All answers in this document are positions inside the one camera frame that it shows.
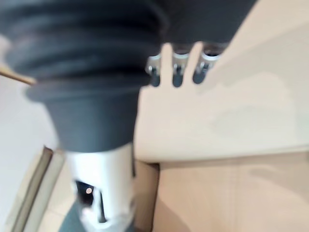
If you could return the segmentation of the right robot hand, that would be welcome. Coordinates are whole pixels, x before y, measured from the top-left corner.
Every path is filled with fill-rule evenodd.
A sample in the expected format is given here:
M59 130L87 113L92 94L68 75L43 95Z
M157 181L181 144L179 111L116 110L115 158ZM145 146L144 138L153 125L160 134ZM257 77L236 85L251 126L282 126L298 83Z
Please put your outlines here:
M200 84L255 5L253 0L3 0L0 33L28 97L47 108L71 166L76 202L62 232L134 232L133 137L140 89L160 84L172 47L180 87L202 43Z

